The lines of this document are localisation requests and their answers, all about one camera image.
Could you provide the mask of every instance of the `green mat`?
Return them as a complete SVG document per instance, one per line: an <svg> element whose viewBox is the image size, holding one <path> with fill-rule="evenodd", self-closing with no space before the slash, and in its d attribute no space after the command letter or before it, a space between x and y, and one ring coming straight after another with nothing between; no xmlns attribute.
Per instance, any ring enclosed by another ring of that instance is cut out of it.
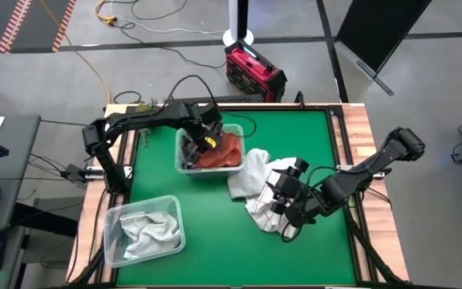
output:
<svg viewBox="0 0 462 289"><path fill-rule="evenodd" d="M256 133L246 150L265 149L270 160L302 157L311 167L334 166L324 111L239 112L253 117ZM225 116L248 134L249 120ZM191 181L174 169L170 128L154 128L139 144L131 202L172 194L179 198L186 247L178 254L121 267L117 284L131 285L350 285L355 283L342 212L305 226L297 240L259 230L244 201L231 201L226 180ZM314 181L330 171L315 174Z"/></svg>

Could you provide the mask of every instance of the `concrete floor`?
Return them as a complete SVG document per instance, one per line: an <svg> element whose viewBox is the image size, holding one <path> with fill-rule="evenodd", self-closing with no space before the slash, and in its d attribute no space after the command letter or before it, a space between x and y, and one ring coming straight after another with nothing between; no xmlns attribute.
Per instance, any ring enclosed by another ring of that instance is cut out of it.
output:
<svg viewBox="0 0 462 289"><path fill-rule="evenodd" d="M97 22L91 14L96 0L78 1L67 33L75 44L130 43L117 30ZM137 11L161 14L181 0L155 6L143 1ZM324 1L334 34L347 13L350 0ZM212 13L202 13L205 7ZM117 10L127 13L124 7ZM186 27L216 31L227 27L225 1L190 1L186 10L158 22L156 29ZM313 0L256 0L251 12L261 17L250 20L258 36L323 35L318 9ZM462 31L462 1L434 1L415 24L412 33ZM218 35L176 32L159 35L132 32L144 41L215 39ZM302 90L307 101L339 102L325 43L265 44L255 46L282 67L288 77L284 101L291 102ZM190 59L219 65L223 47L181 48ZM85 57L111 85L112 92L137 90L145 100L163 100L182 76L198 74L209 82L217 96L238 94L222 69L208 69L184 63L177 55L158 49L86 51ZM395 222L414 283L462 287L462 165L450 159L460 140L462 123L462 39L418 39L402 41L380 78L395 95L390 97L372 83L338 49L340 66L351 102L367 104L372 131L379 145L397 126L409 127L425 141L427 152L415 163L398 163L387 178ZM182 84L175 97L204 96L195 82ZM0 114L39 113L45 119L88 123L102 115L106 99L92 72L69 52L41 55L0 55ZM85 157L79 128L42 124L34 152L64 164L81 165ZM46 176L38 171L33 176ZM68 184L27 181L22 195L38 189L37 197L81 196L83 191ZM58 285L65 270L31 267L22 288Z"/></svg>

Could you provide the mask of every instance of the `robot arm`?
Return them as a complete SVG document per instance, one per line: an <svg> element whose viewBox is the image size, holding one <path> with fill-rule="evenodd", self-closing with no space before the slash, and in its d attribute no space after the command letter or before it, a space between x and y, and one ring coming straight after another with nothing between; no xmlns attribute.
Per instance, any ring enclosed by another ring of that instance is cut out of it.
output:
<svg viewBox="0 0 462 289"><path fill-rule="evenodd" d="M378 171L393 161L416 161L424 154L424 149L425 144L411 129L397 128L388 134L375 155L349 171L339 171L311 186L298 180L309 166L298 159L295 167L278 171L281 176L275 185L267 183L276 199L271 210L285 214L290 225L296 228L315 224L314 219L319 214L331 215L345 205L352 194L367 189Z"/></svg>
<svg viewBox="0 0 462 289"><path fill-rule="evenodd" d="M124 167L117 165L109 152L109 148L123 132L159 126L183 128L196 144L194 155L198 156L221 143L221 120L218 107L214 104L199 108L197 104L171 103L158 112L114 113L107 118L95 120L83 129L85 151L91 157L96 157L101 164L107 190L127 195L129 184Z"/></svg>

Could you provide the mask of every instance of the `gray cloth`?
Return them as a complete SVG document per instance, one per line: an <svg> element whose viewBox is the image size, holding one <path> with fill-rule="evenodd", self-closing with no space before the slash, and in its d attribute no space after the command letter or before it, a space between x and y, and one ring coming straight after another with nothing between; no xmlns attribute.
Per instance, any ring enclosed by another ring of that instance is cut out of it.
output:
<svg viewBox="0 0 462 289"><path fill-rule="evenodd" d="M244 168L228 177L229 194L232 199L259 196L270 173L266 168L269 159L269 153L262 149L251 149L247 153Z"/></svg>
<svg viewBox="0 0 462 289"><path fill-rule="evenodd" d="M124 253L126 259L142 258L180 245L177 220L165 211L121 216L120 223L132 240Z"/></svg>

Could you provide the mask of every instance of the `clear plastic bin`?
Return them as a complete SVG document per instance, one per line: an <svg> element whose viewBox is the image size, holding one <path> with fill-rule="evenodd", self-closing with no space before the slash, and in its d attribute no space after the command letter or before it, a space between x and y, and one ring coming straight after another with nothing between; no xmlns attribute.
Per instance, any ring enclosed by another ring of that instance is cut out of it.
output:
<svg viewBox="0 0 462 289"><path fill-rule="evenodd" d="M180 245L172 250L145 255L141 258L131 260L124 258L124 252L128 245L131 244L131 239L124 233L120 225L120 216L158 211L167 211L177 220L180 230ZM112 268L175 254L183 250L184 245L183 219L181 218L180 201L177 197L171 195L155 197L150 200L138 201L132 204L111 208L104 218L104 259L106 264Z"/></svg>
<svg viewBox="0 0 462 289"><path fill-rule="evenodd" d="M231 132L237 136L243 136L244 130L238 124L224 124L222 126L224 132ZM183 169L181 163L183 161L183 152L181 151L181 137L186 136L184 129L178 129L176 132L176 152L174 158L174 166L179 173L183 173L191 178L217 178L229 177L240 172L245 165L245 142L244 138L240 137L241 143L241 163L236 167L215 168L215 169Z"/></svg>

